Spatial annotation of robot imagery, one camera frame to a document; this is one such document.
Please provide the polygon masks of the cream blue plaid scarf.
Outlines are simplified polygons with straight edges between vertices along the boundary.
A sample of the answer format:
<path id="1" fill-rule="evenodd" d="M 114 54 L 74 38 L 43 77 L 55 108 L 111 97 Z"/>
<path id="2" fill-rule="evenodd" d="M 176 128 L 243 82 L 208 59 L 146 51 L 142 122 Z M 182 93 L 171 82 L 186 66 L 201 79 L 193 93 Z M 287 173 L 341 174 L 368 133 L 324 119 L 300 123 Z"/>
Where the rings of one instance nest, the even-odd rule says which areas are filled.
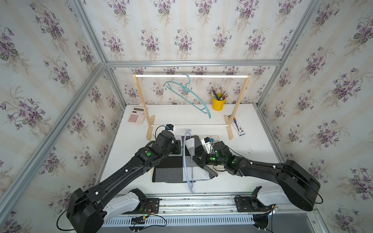
<path id="1" fill-rule="evenodd" d="M 220 141 L 220 138 L 218 135 L 215 136 L 209 136 L 210 139 L 213 139 L 214 141 Z"/>

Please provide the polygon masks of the light blue clothes hanger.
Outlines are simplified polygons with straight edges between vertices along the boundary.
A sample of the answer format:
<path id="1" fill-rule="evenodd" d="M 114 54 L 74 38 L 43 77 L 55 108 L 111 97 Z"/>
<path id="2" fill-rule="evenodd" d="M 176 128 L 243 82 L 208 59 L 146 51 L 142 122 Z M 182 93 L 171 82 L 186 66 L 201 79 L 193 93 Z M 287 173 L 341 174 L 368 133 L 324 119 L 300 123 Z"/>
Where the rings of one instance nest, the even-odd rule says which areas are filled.
<path id="1" fill-rule="evenodd" d="M 191 136 L 191 130 L 186 130 L 183 138 L 183 169 L 184 169 L 184 175 L 187 183 L 187 187 L 192 195 L 194 195 L 194 190 L 193 190 L 193 160 L 187 159 L 187 138 L 189 139 L 194 139 Z"/>

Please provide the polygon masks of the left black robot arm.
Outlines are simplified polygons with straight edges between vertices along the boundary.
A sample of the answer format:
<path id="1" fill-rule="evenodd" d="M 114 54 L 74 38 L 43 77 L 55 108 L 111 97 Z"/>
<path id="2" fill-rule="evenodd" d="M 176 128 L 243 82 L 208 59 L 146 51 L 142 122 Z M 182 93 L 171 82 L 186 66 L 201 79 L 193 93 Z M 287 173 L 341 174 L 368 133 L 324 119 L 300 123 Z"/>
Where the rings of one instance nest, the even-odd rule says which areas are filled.
<path id="1" fill-rule="evenodd" d="M 66 210 L 73 230 L 77 233 L 96 233 L 108 220 L 135 211 L 146 200 L 143 192 L 136 188 L 122 197 L 116 195 L 169 155 L 180 152 L 181 141 L 172 132 L 164 130 L 114 174 L 87 190 L 75 190 Z"/>

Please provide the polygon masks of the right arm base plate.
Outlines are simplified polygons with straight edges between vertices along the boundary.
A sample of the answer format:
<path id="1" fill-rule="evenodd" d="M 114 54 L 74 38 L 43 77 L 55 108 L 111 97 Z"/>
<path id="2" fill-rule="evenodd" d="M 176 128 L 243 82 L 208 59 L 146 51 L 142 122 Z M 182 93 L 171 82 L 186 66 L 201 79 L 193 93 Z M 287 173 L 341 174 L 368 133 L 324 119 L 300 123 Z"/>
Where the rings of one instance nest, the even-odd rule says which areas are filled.
<path id="1" fill-rule="evenodd" d="M 257 186 L 251 196 L 236 195 L 234 202 L 239 213 L 271 212 L 275 205 L 265 205 L 258 199 L 258 193 L 262 186 Z"/>

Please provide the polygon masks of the black white checkered scarf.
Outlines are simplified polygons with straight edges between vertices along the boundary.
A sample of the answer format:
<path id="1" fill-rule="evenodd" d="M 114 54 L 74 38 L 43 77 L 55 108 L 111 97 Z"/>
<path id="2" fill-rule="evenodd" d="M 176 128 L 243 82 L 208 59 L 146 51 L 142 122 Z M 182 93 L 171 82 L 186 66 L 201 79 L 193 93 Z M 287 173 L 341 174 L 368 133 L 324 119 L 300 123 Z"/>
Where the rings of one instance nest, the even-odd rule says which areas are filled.
<path id="1" fill-rule="evenodd" d="M 189 154 L 186 152 L 187 159 L 193 160 Z M 217 177 L 216 171 L 212 170 L 210 167 L 206 166 L 203 169 L 198 167 L 193 161 L 193 180 L 205 181 L 211 180 Z M 183 169 L 183 154 L 171 155 L 162 163 L 154 168 L 152 182 L 154 183 L 186 183 L 184 169 Z"/>

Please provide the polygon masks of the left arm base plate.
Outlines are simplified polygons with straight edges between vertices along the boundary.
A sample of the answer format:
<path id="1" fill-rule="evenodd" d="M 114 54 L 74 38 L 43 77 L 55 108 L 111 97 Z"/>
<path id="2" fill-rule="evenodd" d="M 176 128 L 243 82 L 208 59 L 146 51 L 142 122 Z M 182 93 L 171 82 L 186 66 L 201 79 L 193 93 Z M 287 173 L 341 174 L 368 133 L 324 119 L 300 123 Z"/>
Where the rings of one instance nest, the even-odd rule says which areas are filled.
<path id="1" fill-rule="evenodd" d="M 133 211 L 130 212 L 130 214 L 158 214 L 160 198 L 148 198 L 138 188 L 133 189 L 130 192 L 134 193 L 139 200 L 139 204 Z"/>

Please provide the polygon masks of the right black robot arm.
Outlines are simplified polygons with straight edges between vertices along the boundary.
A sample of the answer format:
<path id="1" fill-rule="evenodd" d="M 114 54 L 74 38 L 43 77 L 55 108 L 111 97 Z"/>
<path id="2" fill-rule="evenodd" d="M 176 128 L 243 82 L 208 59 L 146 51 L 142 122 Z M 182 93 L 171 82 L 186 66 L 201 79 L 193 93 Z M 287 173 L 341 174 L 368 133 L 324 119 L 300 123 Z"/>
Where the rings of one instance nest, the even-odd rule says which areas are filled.
<path id="1" fill-rule="evenodd" d="M 296 207 L 311 211 L 319 196 L 321 184 L 293 160 L 285 163 L 264 163 L 250 160 L 232 150 L 222 141 L 212 146 L 212 153 L 196 153 L 193 161 L 201 168 L 222 165 L 231 175 L 256 177 L 279 185 Z"/>

